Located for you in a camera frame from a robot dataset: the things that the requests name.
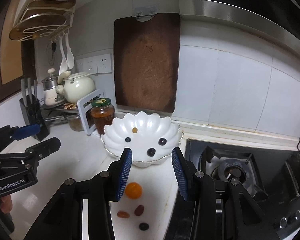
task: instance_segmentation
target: gas stove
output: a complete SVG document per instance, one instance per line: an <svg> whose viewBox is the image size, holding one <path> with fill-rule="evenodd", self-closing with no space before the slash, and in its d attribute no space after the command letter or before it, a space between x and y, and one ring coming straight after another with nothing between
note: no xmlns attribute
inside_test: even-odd
<svg viewBox="0 0 300 240"><path fill-rule="evenodd" d="M300 227L300 152L259 149L189 139L185 159L214 179L238 179L284 239ZM217 201L216 224L222 227ZM194 203L178 193L165 240L188 239Z"/></svg>

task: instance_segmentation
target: white bowl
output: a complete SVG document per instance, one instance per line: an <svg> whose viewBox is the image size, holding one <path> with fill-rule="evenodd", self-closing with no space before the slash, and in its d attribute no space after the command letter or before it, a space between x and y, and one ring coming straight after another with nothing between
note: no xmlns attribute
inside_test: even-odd
<svg viewBox="0 0 300 240"><path fill-rule="evenodd" d="M180 146L183 136L179 124L171 123L169 117L161 118L157 113L147 115L145 112L127 113L123 119L114 118L112 125L106 125L104 131L101 140L107 152L120 158L124 148L128 147L132 150L132 164L141 168L163 163L172 150ZM166 139L165 144L159 144L161 138ZM155 149L153 156L147 153L150 148Z"/></svg>

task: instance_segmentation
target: cutting board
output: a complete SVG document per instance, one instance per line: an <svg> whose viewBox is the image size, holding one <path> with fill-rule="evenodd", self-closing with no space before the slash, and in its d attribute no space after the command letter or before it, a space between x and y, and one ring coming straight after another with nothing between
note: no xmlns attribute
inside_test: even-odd
<svg viewBox="0 0 300 240"><path fill-rule="evenodd" d="M114 21L116 103L172 113L175 107L180 15L159 13L140 22Z"/></svg>

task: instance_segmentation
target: white spatula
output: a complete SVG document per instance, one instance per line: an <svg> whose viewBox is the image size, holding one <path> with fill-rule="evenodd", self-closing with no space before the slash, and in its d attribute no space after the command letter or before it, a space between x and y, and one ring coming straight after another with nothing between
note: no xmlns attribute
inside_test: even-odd
<svg viewBox="0 0 300 240"><path fill-rule="evenodd" d="M74 57L71 52L71 48L69 46L69 33L65 33L66 36L66 46L67 46L67 62L68 62L68 68L72 69L74 66Z"/></svg>
<svg viewBox="0 0 300 240"><path fill-rule="evenodd" d="M63 34L62 34L62 36L59 37L59 45L60 45L60 51L61 51L61 55L62 55L62 62L61 62L60 69L59 69L59 75L61 73L63 73L64 71L67 71L67 69L68 69L68 63L66 60L65 52L63 51L63 45L62 45L63 41L62 40L63 40Z"/></svg>

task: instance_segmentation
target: stove knob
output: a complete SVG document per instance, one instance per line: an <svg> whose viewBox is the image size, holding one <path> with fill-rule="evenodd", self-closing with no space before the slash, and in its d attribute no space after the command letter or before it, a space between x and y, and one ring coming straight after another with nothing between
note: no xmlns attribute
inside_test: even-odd
<svg viewBox="0 0 300 240"><path fill-rule="evenodd" d="M279 230L279 229L285 228L287 226L287 223L288 223L287 219L285 217L283 217L280 220L279 224L277 225L277 229Z"/></svg>
<svg viewBox="0 0 300 240"><path fill-rule="evenodd" d="M288 217L288 223L292 224L293 222L300 219L300 210L297 210L294 214Z"/></svg>

